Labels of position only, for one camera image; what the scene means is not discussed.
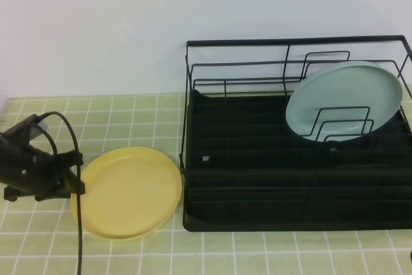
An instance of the tile countertop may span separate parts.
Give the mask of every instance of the tile countertop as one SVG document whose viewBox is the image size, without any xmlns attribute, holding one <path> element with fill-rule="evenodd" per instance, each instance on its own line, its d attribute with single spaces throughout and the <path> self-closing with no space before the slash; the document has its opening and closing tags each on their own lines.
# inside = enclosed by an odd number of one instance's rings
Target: tile countertop
<svg viewBox="0 0 412 275">
<path fill-rule="evenodd" d="M 63 111 L 85 164 L 124 146 L 149 146 L 178 159 L 182 94 L 9 100 L 0 131 L 32 113 Z M 412 114 L 412 102 L 403 104 Z M 50 135 L 59 151 L 72 143 L 58 118 Z M 50 151 L 45 138 L 32 142 Z M 344 232 L 205 232 L 182 226 L 179 205 L 164 226 L 140 240 L 108 242 L 84 235 L 87 275 L 407 275 L 412 230 Z M 0 200 L 2 275 L 75 275 L 77 225 L 66 200 Z"/>
</svg>

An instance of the power cord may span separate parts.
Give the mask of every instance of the power cord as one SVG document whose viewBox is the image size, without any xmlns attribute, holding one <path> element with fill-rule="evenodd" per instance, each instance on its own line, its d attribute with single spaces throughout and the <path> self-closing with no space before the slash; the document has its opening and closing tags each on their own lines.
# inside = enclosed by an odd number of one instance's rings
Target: power cord
<svg viewBox="0 0 412 275">
<path fill-rule="evenodd" d="M 74 148 L 75 148 L 75 156 L 76 156 L 76 167 L 77 167 L 77 192 L 80 192 L 80 185 L 81 185 L 81 180 L 80 180 L 80 162 L 79 162 L 79 157 L 80 157 L 80 151 L 79 151 L 79 145 L 77 144 L 77 139 L 76 139 L 76 135 L 73 131 L 73 128 L 71 127 L 70 123 L 68 122 L 67 118 L 59 112 L 53 111 L 53 112 L 48 112 L 45 113 L 43 115 L 40 116 L 40 119 L 43 120 L 46 117 L 49 117 L 50 115 L 56 115 L 58 117 L 60 117 L 63 122 L 65 123 L 65 125 L 67 126 L 67 129 L 70 132 L 71 138 L 73 139 L 73 144 L 74 144 Z M 53 152 L 55 149 L 55 144 L 54 141 L 52 140 L 52 138 L 50 137 L 50 135 L 46 132 L 47 135 L 46 138 L 49 140 L 51 147 L 53 148 Z M 80 194 L 76 194 L 76 203 L 77 203 L 77 227 L 79 230 L 79 256 L 78 256 L 78 263 L 77 263 L 77 275 L 81 275 L 82 274 L 82 257 L 83 257 L 83 229 L 82 229 L 82 212 L 81 212 L 81 204 L 80 204 Z"/>
</svg>

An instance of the white wall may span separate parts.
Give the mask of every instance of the white wall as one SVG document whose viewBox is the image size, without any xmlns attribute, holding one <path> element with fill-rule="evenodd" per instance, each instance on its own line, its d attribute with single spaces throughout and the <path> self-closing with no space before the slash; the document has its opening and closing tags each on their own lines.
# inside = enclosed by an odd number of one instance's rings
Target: white wall
<svg viewBox="0 0 412 275">
<path fill-rule="evenodd" d="M 410 0 L 0 0 L 9 96 L 183 91 L 189 39 L 404 34 Z"/>
</svg>

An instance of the dish rack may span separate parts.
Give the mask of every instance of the dish rack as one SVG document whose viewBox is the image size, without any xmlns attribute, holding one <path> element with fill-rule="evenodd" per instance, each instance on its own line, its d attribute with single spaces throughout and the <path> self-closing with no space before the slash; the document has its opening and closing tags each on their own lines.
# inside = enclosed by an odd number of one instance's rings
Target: dish rack
<svg viewBox="0 0 412 275">
<path fill-rule="evenodd" d="M 225 49 L 246 47 L 273 48 L 273 59 L 243 61 L 243 53 L 233 53 L 232 58 L 239 55 L 242 61 L 191 60 L 199 49 L 222 59 Z M 339 120 L 363 122 L 363 128 L 371 124 L 342 142 L 332 135 L 305 139 L 292 132 L 285 119 L 294 86 L 312 68 L 327 70 L 342 61 L 380 64 L 399 78 L 405 96 L 412 99 L 406 83 L 412 51 L 404 36 L 187 41 L 185 59 L 180 167 L 187 230 L 412 228 L 412 134 L 402 106 L 375 131 L 370 107 L 321 108 L 318 117 L 325 109 L 365 110 L 364 119 Z M 256 77 L 260 66 L 271 75 Z M 200 68 L 218 70 L 212 77 L 196 78 Z M 222 77 L 228 68 L 242 68 L 246 74 L 249 70 L 252 77 L 237 77 L 236 72 Z M 328 122 L 336 120 L 324 121 L 318 137 Z"/>
</svg>

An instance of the green tile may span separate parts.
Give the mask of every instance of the green tile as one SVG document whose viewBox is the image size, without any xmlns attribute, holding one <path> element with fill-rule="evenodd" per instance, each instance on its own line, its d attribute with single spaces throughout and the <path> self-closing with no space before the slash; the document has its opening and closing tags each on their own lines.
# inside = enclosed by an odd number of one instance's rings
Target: green tile
<svg viewBox="0 0 412 275">
<path fill-rule="evenodd" d="M 296 232 L 296 240 L 300 251 L 328 249 L 323 232 Z"/>
<path fill-rule="evenodd" d="M 208 232 L 204 234 L 205 252 L 232 252 L 231 232 Z"/>
<path fill-rule="evenodd" d="M 302 275 L 331 275 L 333 274 L 329 254 L 303 254 L 301 259 Z"/>
<path fill-rule="evenodd" d="M 59 213 L 35 213 L 30 232 L 53 232 L 59 220 Z"/>
<path fill-rule="evenodd" d="M 159 95 L 157 107 L 158 109 L 178 108 L 179 95 Z"/>
<path fill-rule="evenodd" d="M 84 126 L 83 140 L 98 140 L 106 137 L 107 126 Z"/>
<path fill-rule="evenodd" d="M 173 275 L 202 275 L 201 256 L 173 257 Z"/>
<path fill-rule="evenodd" d="M 111 257 L 110 275 L 138 274 L 139 257 Z"/>
<path fill-rule="evenodd" d="M 115 97 L 113 99 L 113 111 L 119 109 L 133 109 L 135 105 L 135 96 Z"/>
<path fill-rule="evenodd" d="M 411 248 L 412 230 L 390 230 L 389 234 L 395 248 Z"/>
<path fill-rule="evenodd" d="M 264 254 L 239 254 L 236 256 L 237 275 L 267 275 Z"/>
<path fill-rule="evenodd" d="M 174 233 L 173 252 L 194 253 L 201 252 L 201 233 L 176 231 Z"/>
<path fill-rule="evenodd" d="M 155 132 L 155 125 L 132 125 L 132 138 L 151 138 Z"/>
<path fill-rule="evenodd" d="M 233 255 L 205 256 L 205 275 L 234 275 Z"/>
<path fill-rule="evenodd" d="M 28 234 L 21 254 L 23 256 L 47 255 L 53 234 Z"/>
<path fill-rule="evenodd" d="M 11 259 L 1 258 L 0 259 L 1 274 L 5 274 L 5 275 L 13 274 L 14 262 L 15 262 L 15 259 L 13 258 Z"/>
<path fill-rule="evenodd" d="M 169 231 L 156 231 L 144 238 L 144 252 L 166 254 L 172 247 L 172 233 Z"/>
<path fill-rule="evenodd" d="M 373 275 L 398 275 L 395 256 L 391 251 L 365 252 L 365 260 L 369 274 Z"/>
<path fill-rule="evenodd" d="M 106 257 L 83 257 L 82 274 L 103 275 L 108 268 L 108 258 Z"/>
<path fill-rule="evenodd" d="M 57 133 L 59 132 L 59 127 L 49 127 L 47 129 L 47 133 L 51 136 L 53 140 L 57 139 Z M 43 141 L 47 142 L 47 138 L 44 135 L 40 135 L 34 139 L 34 141 Z"/>
<path fill-rule="evenodd" d="M 130 140 L 130 146 L 152 147 L 152 145 L 153 145 L 152 138 L 132 138 Z"/>
<path fill-rule="evenodd" d="M 98 155 L 83 155 L 84 167 L 88 166 Z"/>
<path fill-rule="evenodd" d="M 127 147 L 129 145 L 129 141 L 127 140 L 108 140 L 104 144 L 103 152 L 112 151 L 114 149 Z"/>
<path fill-rule="evenodd" d="M 268 254 L 271 274 L 300 275 L 297 254 Z"/>
<path fill-rule="evenodd" d="M 83 154 L 101 153 L 103 148 L 103 141 L 82 141 L 79 148 Z"/>
<path fill-rule="evenodd" d="M 129 138 L 131 125 L 110 125 L 107 138 Z"/>
<path fill-rule="evenodd" d="M 336 275 L 367 274 L 360 252 L 334 252 L 332 257 Z"/>
<path fill-rule="evenodd" d="M 178 125 L 177 124 L 156 124 L 156 136 L 157 137 L 177 137 Z"/>
<path fill-rule="evenodd" d="M 169 274 L 170 257 L 168 256 L 144 256 L 140 275 L 164 275 Z"/>
<path fill-rule="evenodd" d="M 31 141 L 30 145 L 37 148 L 37 149 L 40 149 L 41 151 L 45 151 L 46 153 L 49 153 L 49 154 L 53 153 L 52 152 L 52 147 L 50 146 L 49 142 L 46 142 L 46 141 Z"/>
<path fill-rule="evenodd" d="M 92 234 L 86 234 L 83 240 L 84 254 L 109 254 L 110 242 L 102 238 L 97 238 Z"/>
<path fill-rule="evenodd" d="M 156 96 L 137 96 L 135 109 L 155 109 Z"/>
<path fill-rule="evenodd" d="M 77 266 L 77 258 L 50 257 L 45 275 L 73 275 Z"/>
<path fill-rule="evenodd" d="M 106 125 L 109 122 L 110 112 L 89 112 L 87 125 Z"/>
<path fill-rule="evenodd" d="M 296 250 L 292 232 L 265 232 L 266 248 L 268 251 Z"/>
<path fill-rule="evenodd" d="M 17 122 L 17 114 L 4 114 L 0 116 L 0 124 L 10 128 Z"/>
<path fill-rule="evenodd" d="M 90 98 L 70 98 L 68 111 L 88 111 Z"/>
<path fill-rule="evenodd" d="M 154 149 L 163 153 L 175 153 L 177 140 L 175 138 L 154 138 Z"/>
<path fill-rule="evenodd" d="M 40 113 L 43 106 L 44 100 L 27 100 L 23 103 L 21 113 Z"/>
<path fill-rule="evenodd" d="M 412 263 L 410 251 L 397 251 L 400 269 L 404 275 L 412 275 Z"/>
<path fill-rule="evenodd" d="M 57 226 L 59 232 L 75 232 L 77 231 L 77 222 L 74 220 L 72 213 L 62 213 L 59 225 Z"/>
<path fill-rule="evenodd" d="M 26 232 L 31 214 L 7 213 L 1 232 Z"/>
<path fill-rule="evenodd" d="M 23 234 L 0 234 L 0 256 L 17 255 L 23 238 Z"/>
<path fill-rule="evenodd" d="M 358 236 L 363 249 L 391 248 L 385 231 L 359 231 Z"/>
<path fill-rule="evenodd" d="M 156 110 L 136 110 L 133 116 L 134 123 L 154 123 L 156 117 Z"/>
<path fill-rule="evenodd" d="M 67 112 L 65 114 L 67 120 L 69 121 L 70 125 L 84 125 L 84 121 L 86 120 L 87 112 Z"/>
<path fill-rule="evenodd" d="M 178 109 L 158 109 L 157 122 L 177 122 L 179 118 Z"/>
<path fill-rule="evenodd" d="M 83 131 L 83 126 L 72 126 L 73 131 L 76 135 L 76 138 L 79 139 L 80 136 L 82 135 L 82 131 Z M 73 138 L 70 135 L 70 131 L 69 129 L 67 129 L 66 127 L 63 127 L 60 130 L 59 136 L 57 137 L 58 140 L 70 140 L 72 141 Z"/>
<path fill-rule="evenodd" d="M 93 97 L 90 111 L 110 111 L 112 97 Z"/>
<path fill-rule="evenodd" d="M 20 258 L 14 275 L 42 275 L 46 258 Z"/>
<path fill-rule="evenodd" d="M 264 251 L 262 232 L 235 232 L 234 248 L 236 252 Z"/>
<path fill-rule="evenodd" d="M 174 211 L 174 228 L 178 230 L 185 228 L 183 226 L 183 207 L 177 207 Z"/>
<path fill-rule="evenodd" d="M 112 254 L 140 254 L 141 239 L 113 242 Z"/>
<path fill-rule="evenodd" d="M 36 211 L 60 211 L 63 203 L 64 199 L 50 199 L 37 202 Z"/>
<path fill-rule="evenodd" d="M 63 112 L 66 110 L 67 98 L 59 99 L 48 99 L 46 102 L 46 107 L 44 108 L 45 112 L 58 111 Z"/>
<path fill-rule="evenodd" d="M 32 196 L 24 196 L 22 198 L 18 198 L 16 202 L 12 202 L 8 204 L 9 211 L 32 211 L 34 209 L 34 205 L 36 201 L 33 199 Z"/>
<path fill-rule="evenodd" d="M 331 249 L 359 249 L 355 231 L 330 231 L 327 235 Z"/>
<path fill-rule="evenodd" d="M 7 100 L 3 111 L 6 113 L 18 113 L 20 112 L 23 100 Z"/>
<path fill-rule="evenodd" d="M 110 124 L 130 124 L 133 111 L 113 111 L 110 116 Z"/>
<path fill-rule="evenodd" d="M 78 249 L 77 234 L 56 234 L 54 237 L 53 247 L 51 248 L 52 256 L 69 256 L 77 255 Z"/>
<path fill-rule="evenodd" d="M 73 141 L 56 141 L 57 151 L 59 153 L 65 153 L 74 149 Z"/>
<path fill-rule="evenodd" d="M 62 124 L 62 119 L 57 115 L 50 115 L 44 120 L 48 126 L 60 126 Z"/>
</svg>

